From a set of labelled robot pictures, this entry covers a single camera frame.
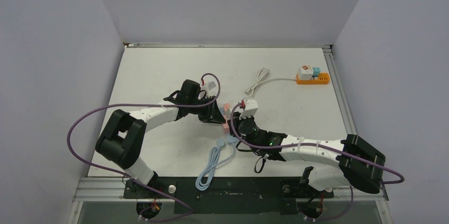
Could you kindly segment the pink blue power strip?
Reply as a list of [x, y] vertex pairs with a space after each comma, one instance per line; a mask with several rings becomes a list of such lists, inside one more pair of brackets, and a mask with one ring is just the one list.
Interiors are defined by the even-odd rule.
[[229, 127], [229, 124], [228, 124], [228, 118], [227, 118], [227, 116], [228, 116], [228, 114], [230, 114], [230, 109], [227, 110], [227, 111], [224, 111], [224, 110], [223, 110], [223, 107], [221, 107], [221, 108], [220, 108], [220, 111], [222, 112], [223, 117], [226, 119], [226, 123], [224, 123], [224, 124], [222, 125], [223, 131], [224, 131], [224, 135], [225, 135], [225, 138], [226, 138], [226, 142], [227, 142], [228, 144], [230, 144], [230, 145], [231, 145], [231, 144], [236, 144], [236, 143], [238, 142], [238, 139], [237, 139], [236, 137], [234, 137], [234, 136], [231, 135], [231, 130], [230, 130], [230, 127]]

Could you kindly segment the small pink plug adapter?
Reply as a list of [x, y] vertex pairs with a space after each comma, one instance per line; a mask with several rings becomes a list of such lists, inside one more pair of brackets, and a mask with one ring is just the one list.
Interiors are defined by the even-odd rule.
[[224, 105], [223, 105], [223, 110], [224, 111], [227, 111], [227, 110], [229, 110], [230, 109], [230, 104], [229, 103], [225, 103]]

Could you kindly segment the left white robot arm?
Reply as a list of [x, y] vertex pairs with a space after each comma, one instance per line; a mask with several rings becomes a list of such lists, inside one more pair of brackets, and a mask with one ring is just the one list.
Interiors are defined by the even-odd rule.
[[154, 196], [158, 190], [157, 174], [140, 158], [145, 134], [189, 114], [197, 115], [203, 123], [224, 124], [216, 96], [211, 95], [216, 87], [215, 82], [198, 83], [187, 79], [181, 89], [154, 106], [131, 112], [115, 110], [100, 134], [96, 152], [138, 181], [137, 191], [142, 196]]

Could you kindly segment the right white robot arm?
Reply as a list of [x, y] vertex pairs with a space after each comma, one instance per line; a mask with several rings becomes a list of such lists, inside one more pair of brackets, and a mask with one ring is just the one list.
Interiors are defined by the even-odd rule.
[[227, 124], [232, 136], [264, 160], [309, 162], [299, 182], [305, 196], [342, 186], [370, 194], [380, 191], [385, 155], [358, 135], [338, 140], [295, 137], [263, 130], [254, 117], [242, 118], [239, 112]]

